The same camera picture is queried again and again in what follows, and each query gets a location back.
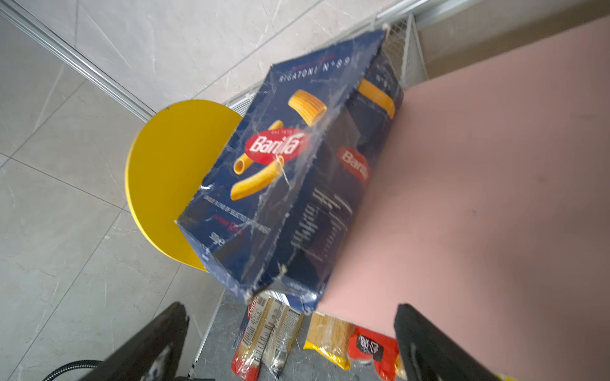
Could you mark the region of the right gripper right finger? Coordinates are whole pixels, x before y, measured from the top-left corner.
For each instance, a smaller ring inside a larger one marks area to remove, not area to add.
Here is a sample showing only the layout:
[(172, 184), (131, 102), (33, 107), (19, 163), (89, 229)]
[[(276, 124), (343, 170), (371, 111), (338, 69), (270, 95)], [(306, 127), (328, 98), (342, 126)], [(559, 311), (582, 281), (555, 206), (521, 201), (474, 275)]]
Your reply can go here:
[(394, 330), (409, 380), (499, 379), (410, 304), (397, 307)]

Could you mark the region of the yellow spaghetti pack barcode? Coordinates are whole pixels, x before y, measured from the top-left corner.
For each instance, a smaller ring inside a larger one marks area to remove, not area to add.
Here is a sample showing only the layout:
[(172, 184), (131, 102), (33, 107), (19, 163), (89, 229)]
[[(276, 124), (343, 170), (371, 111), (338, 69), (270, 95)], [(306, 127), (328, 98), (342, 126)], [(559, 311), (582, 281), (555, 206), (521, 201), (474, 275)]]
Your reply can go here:
[(395, 369), (395, 376), (397, 379), (402, 379), (402, 380), (407, 380), (408, 376), (403, 364), (403, 360), (401, 358), (400, 355), (398, 355), (396, 357), (395, 363), (394, 363), (394, 369)]

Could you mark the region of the red blue spaghetti pack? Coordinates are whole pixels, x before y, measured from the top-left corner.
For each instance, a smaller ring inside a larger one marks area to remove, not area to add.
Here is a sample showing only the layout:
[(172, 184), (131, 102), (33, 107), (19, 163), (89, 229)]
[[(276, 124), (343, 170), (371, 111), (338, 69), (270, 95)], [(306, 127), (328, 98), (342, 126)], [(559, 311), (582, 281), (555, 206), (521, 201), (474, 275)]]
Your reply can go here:
[(268, 295), (258, 296), (249, 305), (234, 358), (232, 372), (241, 380), (257, 380), (261, 360), (276, 325), (280, 304)]

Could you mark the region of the blue Barilla pasta bag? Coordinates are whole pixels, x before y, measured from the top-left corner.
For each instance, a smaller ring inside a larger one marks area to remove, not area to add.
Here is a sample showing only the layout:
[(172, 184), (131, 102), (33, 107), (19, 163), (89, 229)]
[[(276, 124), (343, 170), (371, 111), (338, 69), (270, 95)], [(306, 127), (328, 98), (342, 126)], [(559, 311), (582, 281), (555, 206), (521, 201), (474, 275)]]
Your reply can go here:
[(315, 311), (403, 90), (373, 30), (271, 66), (176, 223), (206, 270), (249, 303)]

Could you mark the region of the dark label spaghetti pack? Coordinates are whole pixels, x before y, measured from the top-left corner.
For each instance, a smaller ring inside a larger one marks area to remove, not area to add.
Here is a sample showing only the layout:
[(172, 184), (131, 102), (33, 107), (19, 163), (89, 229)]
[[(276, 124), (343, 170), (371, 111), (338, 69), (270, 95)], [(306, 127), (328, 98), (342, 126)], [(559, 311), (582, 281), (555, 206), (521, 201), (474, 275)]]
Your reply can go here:
[(288, 306), (281, 305), (262, 357), (263, 365), (276, 379), (279, 379), (284, 371), (288, 355), (297, 338), (302, 322), (302, 314)]

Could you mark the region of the yellow spaghetti pack top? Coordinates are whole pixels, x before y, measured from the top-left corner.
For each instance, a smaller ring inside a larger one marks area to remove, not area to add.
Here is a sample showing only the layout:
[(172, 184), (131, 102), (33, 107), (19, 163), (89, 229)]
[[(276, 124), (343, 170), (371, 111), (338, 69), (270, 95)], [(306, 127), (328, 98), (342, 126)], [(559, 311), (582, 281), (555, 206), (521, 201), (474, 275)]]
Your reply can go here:
[(328, 314), (314, 313), (303, 348), (314, 350), (332, 364), (349, 371), (348, 349), (354, 326)]

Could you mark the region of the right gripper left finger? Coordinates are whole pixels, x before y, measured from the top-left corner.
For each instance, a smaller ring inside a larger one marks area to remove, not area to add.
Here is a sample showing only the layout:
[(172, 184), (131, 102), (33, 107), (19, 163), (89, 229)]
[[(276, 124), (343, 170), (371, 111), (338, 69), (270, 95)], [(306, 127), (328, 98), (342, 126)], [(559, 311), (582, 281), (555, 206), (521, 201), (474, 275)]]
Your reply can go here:
[(189, 317), (175, 302), (130, 338), (83, 380), (174, 380)]

